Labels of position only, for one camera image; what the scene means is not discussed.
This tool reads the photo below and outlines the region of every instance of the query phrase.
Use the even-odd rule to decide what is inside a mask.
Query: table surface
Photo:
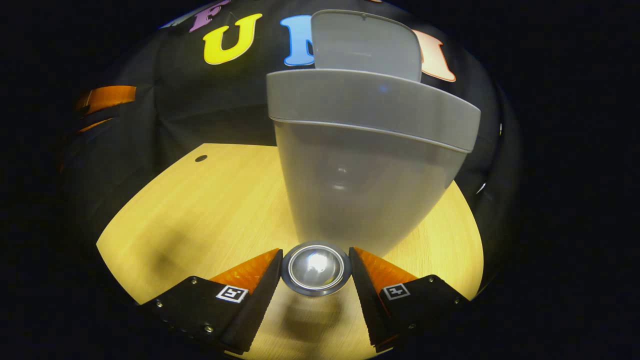
[[[195,161],[201,155],[207,158]],[[108,268],[140,304],[187,276],[208,279],[276,247],[286,254],[297,244],[278,149],[220,143],[199,146],[158,175],[97,242]],[[452,183],[383,258],[417,277],[435,274],[472,299],[482,278],[483,249],[458,186]],[[240,357],[375,355],[353,279],[318,298],[297,294],[280,280],[251,350]]]

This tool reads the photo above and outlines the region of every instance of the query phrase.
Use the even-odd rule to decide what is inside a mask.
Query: black cloth
[[[97,76],[90,87],[135,86],[136,100],[85,117],[84,126],[111,120],[75,137],[65,151],[66,218],[74,222],[76,237],[90,248],[131,197],[202,143],[275,146],[266,107],[265,75],[291,69],[284,63],[289,54],[289,30],[280,21],[330,8],[381,15],[439,39],[456,80],[423,73],[422,83],[481,110],[474,150],[455,180],[483,239],[484,286],[500,267],[508,240],[504,224],[517,187],[519,165],[515,114],[499,86],[455,39],[394,5],[364,0],[232,1],[193,32],[189,32],[193,18],[157,30]],[[232,47],[238,37],[235,21],[254,13],[263,16],[257,20],[251,47],[235,60],[206,63],[202,37],[226,25],[229,29],[222,48]],[[501,164],[498,171],[494,170],[496,162]]]
[[[523,226],[506,267],[467,310],[452,315],[449,330],[381,358],[633,358],[637,256],[634,232],[621,230],[632,224],[626,215],[634,209],[621,202],[632,201],[639,168],[633,162],[638,127],[628,122],[637,111],[626,100],[634,94],[628,87],[637,63],[636,2],[389,2],[459,41],[486,67],[518,115],[525,151],[518,203],[509,214]],[[114,69],[122,69],[147,35],[201,5],[110,0],[5,7],[10,101],[1,178],[10,200],[2,207],[9,268],[3,330],[20,358],[217,358],[146,321],[130,302],[116,301],[110,291],[116,281],[96,274],[104,268],[110,276],[97,251],[91,258],[56,232],[88,226],[64,217],[55,196],[54,140],[70,125],[69,104],[79,96],[69,95],[71,84],[80,90],[104,84],[97,72],[120,54]],[[96,238],[85,238],[88,248],[95,250]]]

